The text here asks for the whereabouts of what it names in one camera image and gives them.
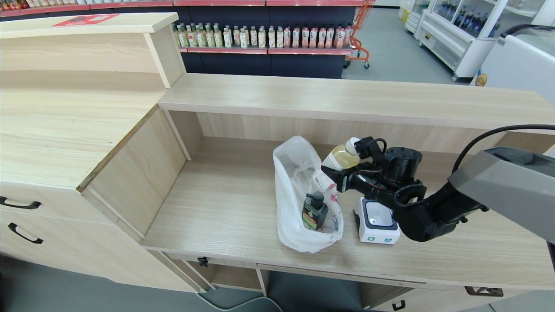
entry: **orange shopping cart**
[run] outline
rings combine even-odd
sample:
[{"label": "orange shopping cart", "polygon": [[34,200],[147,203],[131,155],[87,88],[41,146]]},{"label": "orange shopping cart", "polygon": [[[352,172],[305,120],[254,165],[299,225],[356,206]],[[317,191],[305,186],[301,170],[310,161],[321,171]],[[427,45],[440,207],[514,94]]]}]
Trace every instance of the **orange shopping cart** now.
[{"label": "orange shopping cart", "polygon": [[[343,68],[349,67],[349,65],[351,64],[351,60],[353,59],[364,60],[364,68],[370,68],[370,63],[368,63],[368,59],[370,59],[370,52],[362,47],[362,41],[357,39],[355,35],[356,32],[361,30],[362,26],[364,26],[364,23],[368,18],[368,14],[370,14],[370,11],[372,10],[372,7],[374,7],[375,2],[376,0],[363,0],[362,6],[356,8],[355,18],[353,20],[352,34],[350,38],[351,49],[353,52],[356,51],[356,57],[346,56]],[[361,57],[361,52],[366,53],[366,57]]]}]

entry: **red sign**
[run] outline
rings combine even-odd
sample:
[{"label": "red sign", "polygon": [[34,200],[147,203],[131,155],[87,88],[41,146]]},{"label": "red sign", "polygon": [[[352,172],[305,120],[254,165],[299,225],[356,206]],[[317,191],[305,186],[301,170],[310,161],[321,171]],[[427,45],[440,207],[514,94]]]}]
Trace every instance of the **red sign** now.
[{"label": "red sign", "polygon": [[62,23],[58,23],[56,25],[52,25],[52,27],[56,26],[76,26],[76,25],[95,25],[98,23],[102,23],[107,19],[114,18],[119,14],[94,14],[94,15],[81,15],[76,16],[72,19],[68,19]]}]

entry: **white plastic bag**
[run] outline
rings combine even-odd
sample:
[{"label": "white plastic bag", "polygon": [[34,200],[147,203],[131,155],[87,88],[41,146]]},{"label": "white plastic bag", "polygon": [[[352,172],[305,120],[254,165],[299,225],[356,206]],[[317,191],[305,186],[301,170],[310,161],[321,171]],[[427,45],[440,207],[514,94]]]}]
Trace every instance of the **white plastic bag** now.
[{"label": "white plastic bag", "polygon": [[305,226],[301,218],[307,193],[317,191],[312,174],[320,167],[321,159],[303,137],[292,137],[274,149],[276,169],[277,234],[280,241],[297,251],[316,253],[343,236],[343,215],[335,190],[324,193],[328,206],[322,230]]}]

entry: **wooden checkout counter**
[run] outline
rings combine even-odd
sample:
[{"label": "wooden checkout counter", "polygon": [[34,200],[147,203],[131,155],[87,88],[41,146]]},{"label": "wooden checkout counter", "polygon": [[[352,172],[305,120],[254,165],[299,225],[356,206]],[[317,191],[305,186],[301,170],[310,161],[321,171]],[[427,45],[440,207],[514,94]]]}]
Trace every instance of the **wooden checkout counter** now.
[{"label": "wooden checkout counter", "polygon": [[[369,135],[420,150],[417,178],[435,192],[477,135],[553,123],[536,93],[187,74],[169,28],[176,13],[52,27],[68,19],[0,23],[2,254],[189,292],[267,295],[270,271],[353,280],[377,311],[460,311],[555,289],[546,242],[493,211],[426,243],[363,244],[352,213],[361,194],[350,191],[344,236],[321,252],[289,249],[276,230],[271,154],[293,135],[322,155]],[[549,132],[501,133],[470,154],[554,144]]]}]

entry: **red shelf edge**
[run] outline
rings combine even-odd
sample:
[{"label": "red shelf edge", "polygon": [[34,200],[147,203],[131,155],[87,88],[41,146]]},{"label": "red shelf edge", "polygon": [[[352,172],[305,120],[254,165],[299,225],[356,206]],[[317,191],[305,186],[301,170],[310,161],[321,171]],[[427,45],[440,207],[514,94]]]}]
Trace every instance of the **red shelf edge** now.
[{"label": "red shelf edge", "polygon": [[20,10],[1,11],[0,17],[20,16]]},{"label": "red shelf edge", "polygon": [[314,55],[332,55],[332,56],[348,56],[352,53],[350,49],[292,49],[292,48],[270,48],[268,54],[314,54]]},{"label": "red shelf edge", "polygon": [[227,54],[268,54],[266,48],[179,48],[185,49],[187,53],[227,53]]},{"label": "red shelf edge", "polygon": [[177,0],[174,6],[257,6],[266,5],[266,0]]},{"label": "red shelf edge", "polygon": [[333,6],[361,7],[363,0],[266,0],[267,6]]},{"label": "red shelf edge", "polygon": [[68,4],[66,6],[28,8],[21,10],[21,15],[82,10],[90,10],[90,6],[88,4]]},{"label": "red shelf edge", "polygon": [[172,7],[173,1],[133,1],[90,4],[91,9],[133,8],[133,7]]}]

